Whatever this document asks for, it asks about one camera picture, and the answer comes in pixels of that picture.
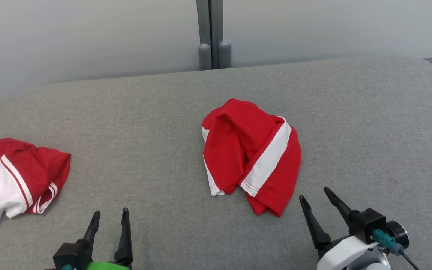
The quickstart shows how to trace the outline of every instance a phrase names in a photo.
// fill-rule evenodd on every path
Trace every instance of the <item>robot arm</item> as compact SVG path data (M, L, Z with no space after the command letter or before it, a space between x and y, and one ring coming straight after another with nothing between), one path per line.
M349 235L331 241L312 214L308 201L300 195L304 217L318 250L318 270L389 270L387 254L407 257L403 249L408 248L410 242L399 223L386 222L386 217L371 208L363 212L352 210L328 187L324 192L346 222Z
M121 236L114 262L94 262L92 257L96 232L101 213L96 211L82 239L75 243L64 243L54 254L53 270L132 270L132 241L129 210L123 209Z

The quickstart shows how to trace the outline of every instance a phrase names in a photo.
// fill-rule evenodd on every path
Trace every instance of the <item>red fabric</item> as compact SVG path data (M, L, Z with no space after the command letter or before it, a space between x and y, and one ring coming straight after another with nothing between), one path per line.
M9 164L2 162L5 156L16 171L11 170ZM14 179L17 179L17 173L22 177L32 198L32 204L28 204L28 213L37 213L34 211L34 205L54 199L60 192L66 182L69 174L71 155L55 149L46 147L36 148L34 145L19 140L6 138L0 140L0 162L11 173ZM50 184L53 183L58 188L58 192L53 192ZM17 181L19 188L28 203L23 188Z
M280 217L293 196L301 163L298 134L294 128L287 129L290 133L287 143L277 142L286 150L266 182L257 188L246 180L254 164L285 124L283 118L271 116L254 103L238 99L230 99L214 109L202 123L203 128L209 130L204 161L217 188L231 194L245 181L245 188L257 192L255 197L247 193L257 215L269 210Z

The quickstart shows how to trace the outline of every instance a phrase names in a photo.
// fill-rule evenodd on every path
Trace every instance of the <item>red and white jersey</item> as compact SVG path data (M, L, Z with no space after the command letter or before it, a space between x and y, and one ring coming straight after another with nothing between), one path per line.
M211 195L240 186L257 215L281 217L301 164L296 130L254 103L230 99L204 119L202 136Z
M11 138L0 140L0 217L41 214L68 177L71 155Z

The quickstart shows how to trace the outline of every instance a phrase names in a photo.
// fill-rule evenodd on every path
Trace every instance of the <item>black cable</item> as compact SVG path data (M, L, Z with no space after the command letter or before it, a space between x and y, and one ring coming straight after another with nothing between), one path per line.
M400 250L399 253L401 253L401 255L403 255L403 257L408 261L408 263L413 266L413 268L415 270L420 270L414 263L413 261L410 259L410 257L408 257L408 255L406 255L406 253L404 253L404 251Z

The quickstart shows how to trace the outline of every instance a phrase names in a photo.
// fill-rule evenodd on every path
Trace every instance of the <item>white stripe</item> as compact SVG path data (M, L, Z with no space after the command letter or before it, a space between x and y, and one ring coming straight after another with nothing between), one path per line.
M206 165L206 160L204 159L204 157L202 157L202 159L204 160L204 166L206 167L206 172L208 173L208 182L211 196L224 195L224 191L219 190L218 186L216 186L215 180L208 169L208 165Z
M203 127L201 127L201 133L202 133L202 138L204 139L204 143L206 143L206 140L208 139L208 135L209 135L209 129L204 129Z
M247 174L245 181L241 183L241 187L252 197L256 197L259 188L266 183L288 147L291 127L286 122L286 119L283 118L283 120L284 123L274 135L273 140Z
M19 182L19 185L21 185L22 191L24 192L24 195L26 195L26 199L28 200L28 205L33 205L33 197L31 197L31 193L29 192L29 188L26 185L26 182L24 181L21 174L19 174L18 170L13 166L13 164L9 161L9 159L6 157L6 155L3 155L1 157L1 161L5 166L14 174L16 177L16 180Z
M51 191L51 198L49 199L49 201L47 201L47 202L43 203L42 205L40 205L40 203L41 203L41 197L39 197L37 203L35 203L34 207L33 207L33 212L34 213L42 214L44 212L44 210L48 207L48 205L50 205L50 203L53 201L54 197L56 196L56 191L53 189L53 186L50 185L48 187L48 189Z
M49 186L53 187L53 189L54 189L54 194L53 194L53 198L54 198L56 196L56 194L58 193L58 187L53 182L51 182L51 184Z

